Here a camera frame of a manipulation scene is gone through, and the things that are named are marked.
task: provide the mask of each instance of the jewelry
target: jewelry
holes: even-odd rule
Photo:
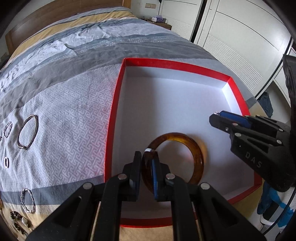
[[[30,228],[31,230],[33,230],[33,226],[31,225],[31,223],[28,221],[28,219],[26,219],[25,217],[23,217],[22,215],[20,215],[17,211],[12,211],[10,212],[10,217],[15,225],[15,228],[17,230],[20,231],[21,227],[18,225],[17,220],[22,221],[22,223],[24,225],[26,225],[26,227]]]
[[[4,158],[4,166],[5,166],[5,168],[9,168],[9,159],[8,159],[8,157]]]
[[[199,145],[189,136],[178,133],[172,132],[163,134],[153,140],[149,146],[145,149],[143,158],[142,158],[142,178],[146,187],[153,193],[153,182],[152,182],[152,175],[151,175],[151,161],[156,155],[156,148],[166,140],[171,141],[178,141],[183,143],[185,146],[188,147],[190,150],[193,160],[194,160],[194,170],[192,177],[189,183],[198,184],[200,179],[202,178],[203,170],[204,170],[204,160],[202,151]]]
[[[25,203],[24,203],[24,192],[27,191],[30,196],[31,196],[31,199],[32,199],[32,209],[29,210],[26,206],[25,206]],[[33,194],[31,192],[31,190],[25,188],[22,190],[22,193],[20,195],[20,203],[22,204],[24,210],[27,212],[27,213],[34,213],[35,212],[35,209],[36,209],[36,205],[35,205],[35,201],[34,201],[34,197],[33,197]]]
[[[15,226],[15,228],[16,228],[18,231],[20,231],[20,233],[21,233],[22,235],[25,235],[26,237],[28,237],[29,234],[28,234],[25,230],[23,230],[21,226],[19,226],[16,222],[14,222],[13,225]]]
[[[34,136],[33,136],[32,140],[31,140],[31,142],[29,143],[29,145],[27,145],[27,146],[23,146],[22,144],[20,144],[20,133],[21,133],[22,129],[24,128],[25,124],[26,124],[30,119],[32,119],[32,118],[35,118],[35,121],[36,121],[36,126],[35,126]],[[38,116],[36,116],[36,115],[30,115],[30,116],[25,120],[25,122],[23,123],[23,125],[22,125],[22,127],[21,127],[21,129],[20,129],[20,132],[19,132],[19,134],[17,135],[17,145],[18,145],[18,148],[19,148],[19,149],[27,150],[27,149],[32,145],[32,143],[33,143],[33,141],[34,141],[34,139],[35,139],[35,137],[36,137],[36,135],[37,135],[37,132],[38,132]]]
[[[12,122],[10,121],[10,122],[8,122],[8,123],[6,124],[6,126],[5,126],[5,128],[4,128],[4,130],[3,130],[3,135],[4,135],[5,138],[7,138],[7,137],[9,136],[9,134],[10,134],[10,132],[11,132],[11,128],[12,128]]]

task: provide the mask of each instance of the red box rim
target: red box rim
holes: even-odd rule
[[[154,67],[163,69],[173,69],[179,71],[186,71],[190,73],[200,74],[215,78],[224,82],[227,82],[236,98],[238,106],[241,110],[242,115],[250,115],[249,108],[240,93],[237,85],[235,84],[232,77],[222,74],[220,72],[200,67],[193,64],[186,64],[182,62],[176,62],[171,60],[153,59],[153,58],[124,58],[116,82],[116,87],[113,96],[113,102],[111,106],[108,132],[107,132],[107,142],[106,142],[106,153],[105,153],[105,171],[104,171],[104,181],[106,182],[111,177],[112,169],[112,149],[113,149],[113,139],[115,131],[115,121],[117,114],[117,107],[119,101],[119,94],[121,90],[121,84],[123,80],[123,75],[127,66],[138,66],[138,67]],[[252,192],[257,190],[262,185],[262,178],[254,172],[254,185],[248,190],[242,192],[241,194],[228,200],[230,204],[234,204]],[[171,226],[172,217],[168,218],[149,218],[149,219],[134,219],[134,218],[121,218],[120,225],[129,228],[154,228],[154,227],[164,227]]]

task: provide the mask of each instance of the gray stripe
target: gray stripe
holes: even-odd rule
[[[143,39],[143,36],[145,36],[146,34],[142,34],[142,33],[140,35],[136,34],[135,30],[134,30],[135,25],[137,27],[139,27],[139,25],[137,23],[128,23],[128,24],[124,24],[124,25],[121,25],[121,26],[117,26],[117,25],[105,26],[105,27],[97,27],[97,26],[95,26],[95,27],[92,27],[92,28],[88,28],[88,30],[90,32],[93,31],[92,33],[90,33],[89,31],[87,31],[87,32],[88,32],[88,34],[93,35],[95,37],[95,39],[99,39],[99,42],[98,42],[99,44],[97,44],[96,47],[105,47],[105,46],[115,45],[115,44],[117,44],[117,40],[118,40],[118,42],[122,42],[122,41],[126,42],[127,38],[125,38],[125,39],[120,38],[120,37],[126,37],[126,36],[130,36],[128,38],[129,42],[130,41],[132,41],[132,42],[145,42],[146,39]],[[71,35],[65,37],[65,38],[62,38],[61,39],[62,42],[55,41],[55,42],[53,42],[53,44],[48,44],[48,45],[41,46],[36,51],[30,53],[28,56],[25,56],[19,63],[17,63],[17,65],[15,65],[16,62],[13,63],[11,65],[11,68],[9,69],[9,72],[6,71],[4,73],[5,77],[7,77],[7,81],[5,81],[5,77],[0,80],[0,84],[2,86],[2,88],[0,89],[0,93],[2,93],[5,89],[6,89],[5,91],[9,90],[8,86],[13,87],[14,85],[11,85],[11,83],[14,81],[14,79],[18,78],[23,73],[25,73],[27,71],[30,71],[30,70],[34,70],[37,66],[39,68],[41,63],[42,64],[48,63],[46,61],[46,59],[50,59],[52,61],[61,59],[60,58],[61,55],[59,55],[59,53],[61,53],[62,50],[58,50],[57,52],[54,51],[53,53],[50,53],[50,49],[52,49],[53,47],[55,47],[57,49],[63,48],[64,50],[66,49],[65,47],[70,48],[70,46],[73,45],[72,41],[75,41],[75,39],[77,37],[77,34],[79,32],[83,32],[83,31],[78,31],[78,32],[75,32],[74,34],[71,34]],[[108,36],[108,37],[105,36],[104,37],[104,32],[107,32],[107,33],[113,33],[114,32],[115,36],[113,38],[110,38],[110,36]],[[159,26],[156,26],[156,25],[153,25],[153,24],[150,24],[150,23],[146,24],[145,32],[147,33],[147,35],[150,34],[151,36],[153,36],[152,34],[170,34],[170,33],[172,33],[169,30],[166,30],[164,28],[161,28]],[[163,35],[163,37],[161,37],[161,39],[157,36],[157,37],[152,37],[149,40],[151,42],[154,42],[153,41],[154,39],[155,39],[155,41],[158,41],[158,42],[159,41],[165,41],[165,40],[167,40],[167,35]],[[172,37],[170,39],[170,41],[179,40],[179,39],[180,39],[179,36],[177,36],[177,37],[175,36],[175,37]],[[91,41],[93,41],[93,40],[85,39],[85,41],[83,43],[76,42],[74,44],[74,46],[80,46],[82,44],[89,43]],[[73,52],[73,51],[72,52],[69,51],[67,56],[64,55],[63,58],[70,57],[70,56],[73,56],[73,55],[76,55],[76,53]]]
[[[58,53],[50,58],[47,58],[40,64],[35,65],[28,71],[20,74],[5,89],[3,89],[2,93],[8,93],[8,91],[14,88],[16,85],[19,85],[24,81],[27,81],[27,78],[31,78],[32,75],[36,73],[39,69],[41,69],[44,65],[53,61],[77,56],[78,53],[85,52],[89,49],[95,49],[96,51],[99,51],[100,49],[102,49],[102,47],[113,46],[113,45],[122,44],[122,43],[157,42],[158,44],[159,42],[165,42],[165,41],[173,42],[178,40],[182,40],[183,42],[189,45],[192,45],[192,43],[188,42],[187,40],[181,37],[178,37],[172,34],[167,34],[167,33],[159,33],[159,34],[149,34],[149,35],[134,34],[134,35],[124,36],[124,37],[109,37],[105,39],[95,39],[92,42],[88,42],[88,43],[85,43],[84,45],[80,45],[77,47],[67,46],[68,49],[66,49],[65,51]]]
[[[67,183],[51,187],[32,189],[32,194],[36,205],[59,205],[62,204],[73,192],[75,192],[84,183],[90,182],[94,185],[104,182],[104,175],[89,178],[86,180],[77,181],[74,183]],[[3,202],[21,205],[20,203],[21,192],[2,192],[0,197]],[[31,205],[32,200],[30,195],[26,192],[24,202],[26,205]]]
[[[251,97],[250,99],[246,100],[247,106],[250,109],[254,104],[256,104],[257,100],[255,97]]]
[[[24,53],[19,55],[12,63],[10,63],[5,69],[2,69],[0,71],[0,78],[3,77],[7,73],[7,71],[10,71],[16,64],[18,64],[26,56],[28,56],[29,54],[31,54],[32,52],[41,48],[44,45],[51,44],[58,39],[67,37],[73,33],[82,31],[86,28],[91,28],[93,26],[99,26],[99,27],[114,26],[114,25],[121,26],[121,25],[125,25],[128,23],[149,24],[143,20],[132,18],[132,19],[108,20],[108,21],[100,22],[100,23],[88,23],[88,24],[85,24],[82,26],[67,29],[63,32],[56,33],[56,34],[50,36],[49,38],[41,41],[40,43],[36,44],[35,46],[32,46],[31,48],[27,49]]]
[[[149,41],[149,36],[141,36]],[[38,70],[25,82],[8,91],[0,101],[0,123],[8,114],[16,108],[25,105],[30,99],[46,88],[57,83],[66,81],[73,76],[88,70],[97,69],[104,66],[119,64],[126,57],[145,58],[211,58],[209,53],[201,47],[188,41],[158,42],[158,43],[118,43],[115,46],[100,47],[95,49],[93,45],[100,40],[94,40],[91,49],[83,51],[82,46],[73,48],[76,56],[61,59],[49,63]]]

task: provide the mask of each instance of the silver ring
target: silver ring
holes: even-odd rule
[[[8,159],[8,157],[4,158],[4,166],[5,166],[5,168],[9,168],[9,159]]]
[[[10,121],[10,122],[8,122],[8,123],[6,124],[6,126],[5,126],[5,128],[4,128],[4,130],[3,130],[3,135],[4,135],[5,138],[7,138],[7,137],[9,136],[9,134],[10,134],[10,132],[11,132],[11,128],[12,128],[12,122]]]
[[[34,136],[33,136],[32,140],[31,140],[31,142],[29,143],[29,145],[27,145],[27,146],[23,146],[22,144],[20,144],[20,133],[21,133],[22,129],[24,128],[25,124],[27,124],[27,122],[28,122],[29,120],[31,120],[32,118],[35,118],[35,121],[36,121],[36,126],[35,126]],[[21,129],[20,129],[20,131],[19,131],[19,134],[17,135],[17,145],[18,145],[18,148],[19,148],[19,149],[28,150],[28,148],[32,145],[32,143],[33,143],[33,141],[34,141],[34,139],[35,139],[35,137],[36,137],[36,135],[37,135],[37,132],[38,132],[38,116],[36,116],[36,115],[30,115],[30,116],[25,120],[25,122],[23,123],[23,125],[22,125],[22,127],[21,127]]]
[[[25,206],[25,203],[24,203],[24,192],[27,191],[30,196],[31,196],[31,199],[32,199],[32,209],[29,210],[26,206]],[[31,192],[31,190],[25,188],[22,190],[22,193],[20,195],[20,203],[22,204],[24,210],[27,212],[27,213],[34,213],[35,212],[35,209],[36,209],[36,205],[35,205],[35,201],[34,201],[34,197],[33,197],[33,194]]]

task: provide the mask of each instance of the blue cloth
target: blue cloth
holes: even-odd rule
[[[285,208],[286,204],[281,201],[276,190],[274,190],[267,182],[263,184],[263,193],[261,200],[257,207],[257,214],[263,214],[272,202],[277,203],[281,208]],[[279,220],[278,227],[284,227],[290,221],[294,211],[289,207],[285,212],[284,216]]]
[[[263,94],[258,99],[258,103],[261,105],[262,109],[264,110],[268,118],[271,118],[274,110],[272,108],[269,94],[267,92],[263,92]]]

